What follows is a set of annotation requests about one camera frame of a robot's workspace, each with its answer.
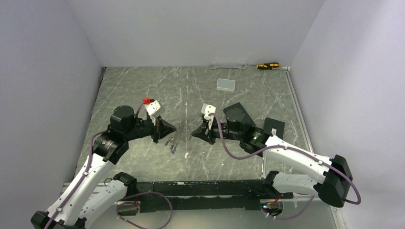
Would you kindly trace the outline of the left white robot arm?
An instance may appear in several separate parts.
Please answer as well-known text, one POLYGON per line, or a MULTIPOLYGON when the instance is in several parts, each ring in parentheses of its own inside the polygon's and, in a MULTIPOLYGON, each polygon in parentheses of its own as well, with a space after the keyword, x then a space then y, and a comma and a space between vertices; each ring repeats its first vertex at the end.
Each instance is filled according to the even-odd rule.
POLYGON ((117 164, 129 149, 129 141, 150 136, 154 143, 176 127, 162 119, 164 108, 156 100, 144 100, 147 117, 131 106, 122 105, 114 110, 107 130, 96 133, 90 142, 90 152, 77 176, 64 193, 46 210, 37 211, 31 218, 36 229, 87 229, 104 211, 120 200, 135 205, 136 198, 153 195, 137 185, 137 179, 120 172, 110 184, 92 195, 101 179, 117 164))

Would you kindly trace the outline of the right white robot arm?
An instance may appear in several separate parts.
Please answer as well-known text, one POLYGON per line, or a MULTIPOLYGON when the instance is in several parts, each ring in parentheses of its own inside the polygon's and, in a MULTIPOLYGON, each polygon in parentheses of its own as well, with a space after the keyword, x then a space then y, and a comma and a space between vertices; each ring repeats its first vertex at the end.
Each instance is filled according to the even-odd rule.
POLYGON ((318 197, 338 208, 345 203, 361 203, 360 192, 344 157, 330 158, 294 146, 275 134, 270 121, 267 119, 260 128, 249 115, 241 113, 227 117, 222 123, 217 114, 207 111, 191 136, 211 145, 216 139, 221 140, 226 153, 236 160, 262 157, 260 179, 269 198, 297 193, 318 197))

